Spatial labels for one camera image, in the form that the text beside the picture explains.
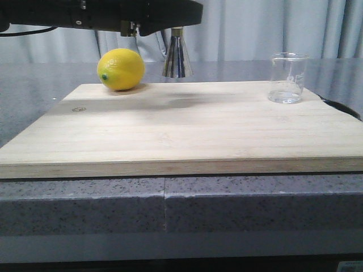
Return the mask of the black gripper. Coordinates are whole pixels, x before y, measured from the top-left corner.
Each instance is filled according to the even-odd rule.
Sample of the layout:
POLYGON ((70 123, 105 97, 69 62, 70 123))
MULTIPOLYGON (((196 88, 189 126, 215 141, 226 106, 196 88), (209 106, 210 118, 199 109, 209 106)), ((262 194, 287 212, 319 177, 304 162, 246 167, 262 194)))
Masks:
POLYGON ((16 24, 148 36, 200 24, 202 13, 196 1, 1 1, 1 32, 16 24))

